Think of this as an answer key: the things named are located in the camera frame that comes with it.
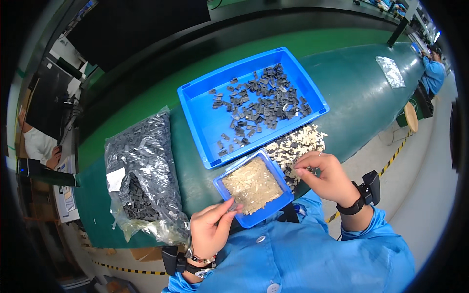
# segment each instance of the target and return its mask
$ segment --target small blue plastic tray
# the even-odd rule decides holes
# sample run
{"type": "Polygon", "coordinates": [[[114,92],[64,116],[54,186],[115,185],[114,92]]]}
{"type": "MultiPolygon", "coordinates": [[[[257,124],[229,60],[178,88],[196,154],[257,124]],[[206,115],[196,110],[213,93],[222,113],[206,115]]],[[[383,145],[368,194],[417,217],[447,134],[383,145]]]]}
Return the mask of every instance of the small blue plastic tray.
{"type": "MultiPolygon", "coordinates": [[[[200,158],[207,169],[220,166],[254,150],[329,111],[329,106],[314,82],[285,47],[226,65],[179,87],[177,92],[200,158]],[[256,132],[252,137],[246,136],[250,143],[240,147],[240,145],[233,142],[235,131],[229,127],[233,120],[231,117],[233,113],[227,112],[226,106],[213,110],[214,95],[209,94],[208,91],[216,89],[217,93],[223,93],[222,99],[229,102],[231,92],[227,90],[227,86],[236,87],[238,83],[247,83],[249,80],[254,79],[254,71],[257,71],[258,76],[261,76],[264,68],[273,67],[277,63],[282,64],[288,80],[296,88],[297,98],[300,99],[303,96],[308,101],[312,112],[303,119],[300,119],[300,116],[295,116],[290,120],[280,120],[275,130],[267,129],[267,126],[261,123],[262,132],[256,132]],[[238,83],[230,84],[230,81],[235,77],[238,78],[238,83]],[[230,137],[229,142],[221,137],[222,133],[230,137]],[[220,148],[217,145],[219,140],[221,140],[227,151],[229,150],[228,146],[233,144],[234,151],[220,157],[218,155],[220,148]]],[[[257,102],[258,96],[255,92],[248,90],[248,95],[250,101],[243,104],[245,107],[250,102],[257,102]]],[[[253,125],[254,122],[248,121],[248,124],[253,125]]]]}
{"type": "Polygon", "coordinates": [[[244,214],[237,214],[236,219],[244,228],[251,228],[252,226],[259,224],[274,213],[280,211],[284,206],[292,202],[294,198],[293,194],[291,193],[290,187],[283,179],[284,174],[280,169],[279,165],[277,165],[277,163],[275,162],[272,162],[263,149],[260,149],[254,154],[252,154],[250,157],[242,159],[239,162],[236,162],[235,164],[231,165],[229,168],[226,169],[225,173],[213,180],[213,183],[215,184],[215,187],[218,192],[220,192],[221,197],[225,201],[231,198],[228,189],[225,187],[221,180],[224,177],[228,176],[234,170],[251,161],[254,157],[260,157],[264,161],[265,165],[267,166],[267,169],[270,171],[270,173],[272,173],[273,177],[282,189],[283,194],[277,197],[276,199],[272,200],[271,202],[266,203],[263,209],[255,211],[254,213],[252,213],[252,215],[246,216],[244,214]]]}

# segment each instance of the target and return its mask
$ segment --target clear plastic bag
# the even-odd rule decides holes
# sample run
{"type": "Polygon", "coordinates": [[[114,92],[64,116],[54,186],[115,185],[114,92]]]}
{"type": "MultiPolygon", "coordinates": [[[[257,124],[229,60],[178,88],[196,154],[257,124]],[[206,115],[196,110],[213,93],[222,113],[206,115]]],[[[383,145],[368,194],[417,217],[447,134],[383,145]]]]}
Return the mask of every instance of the clear plastic bag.
{"type": "Polygon", "coordinates": [[[168,107],[107,139],[104,159],[113,229],[118,224],[127,242],[142,230],[169,245],[185,243],[189,220],[182,212],[168,107]]]}
{"type": "Polygon", "coordinates": [[[401,72],[396,65],[394,60],[388,57],[376,56],[376,62],[379,64],[386,76],[387,81],[391,85],[391,88],[405,88],[406,84],[402,78],[401,72]]]}

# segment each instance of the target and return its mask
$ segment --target bracelet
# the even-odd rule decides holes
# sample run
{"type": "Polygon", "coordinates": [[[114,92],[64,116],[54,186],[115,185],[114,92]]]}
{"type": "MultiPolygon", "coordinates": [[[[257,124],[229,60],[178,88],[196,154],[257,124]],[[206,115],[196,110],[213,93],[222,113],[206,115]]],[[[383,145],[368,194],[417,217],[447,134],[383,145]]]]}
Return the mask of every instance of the bracelet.
{"type": "Polygon", "coordinates": [[[209,263],[213,263],[215,262],[215,259],[217,257],[217,254],[216,253],[214,256],[212,256],[211,258],[200,258],[196,255],[194,255],[194,249],[189,247],[186,251],[186,258],[196,262],[196,263],[206,263],[206,264],[209,264],[209,263]]]}

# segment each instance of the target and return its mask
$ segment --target black post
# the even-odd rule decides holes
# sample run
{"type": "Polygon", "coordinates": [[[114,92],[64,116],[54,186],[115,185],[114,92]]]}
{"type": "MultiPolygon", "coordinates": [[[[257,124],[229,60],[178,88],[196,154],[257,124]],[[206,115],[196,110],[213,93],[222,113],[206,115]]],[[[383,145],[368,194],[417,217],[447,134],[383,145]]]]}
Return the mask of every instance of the black post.
{"type": "Polygon", "coordinates": [[[392,47],[394,43],[396,42],[397,38],[402,34],[402,32],[405,30],[407,24],[409,23],[409,20],[407,18],[403,17],[401,19],[401,22],[397,26],[396,30],[393,32],[389,40],[387,41],[387,45],[389,47],[392,47]]]}

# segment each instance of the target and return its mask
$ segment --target right hand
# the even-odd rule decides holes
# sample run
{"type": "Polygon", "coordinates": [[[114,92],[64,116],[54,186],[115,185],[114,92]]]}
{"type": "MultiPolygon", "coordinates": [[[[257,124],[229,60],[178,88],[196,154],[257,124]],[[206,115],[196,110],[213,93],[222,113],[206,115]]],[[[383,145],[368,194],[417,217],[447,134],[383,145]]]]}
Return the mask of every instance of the right hand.
{"type": "Polygon", "coordinates": [[[52,150],[52,156],[51,156],[50,159],[47,160],[46,166],[47,166],[49,169],[54,170],[55,167],[57,166],[57,164],[58,164],[59,161],[60,161],[61,155],[62,155],[62,153],[61,153],[61,151],[60,151],[59,146],[56,146],[56,147],[52,150]]]}
{"type": "Polygon", "coordinates": [[[351,207],[360,193],[345,174],[339,160],[331,154],[310,151],[299,158],[293,166],[298,176],[321,198],[338,203],[341,207],[351,207]],[[319,168],[321,175],[316,177],[306,170],[319,168]]]}

